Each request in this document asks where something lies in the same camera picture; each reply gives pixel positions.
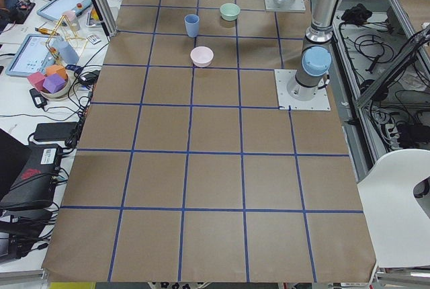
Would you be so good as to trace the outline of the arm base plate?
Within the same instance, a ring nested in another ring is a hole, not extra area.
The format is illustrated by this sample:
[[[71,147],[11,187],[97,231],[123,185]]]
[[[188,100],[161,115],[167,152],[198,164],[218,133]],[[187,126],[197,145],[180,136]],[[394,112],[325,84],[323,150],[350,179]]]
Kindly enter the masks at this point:
[[[265,10],[272,12],[304,13],[304,0],[264,0]]]
[[[323,78],[316,87],[303,87],[296,81],[294,69],[275,69],[274,75],[280,110],[331,110]]]

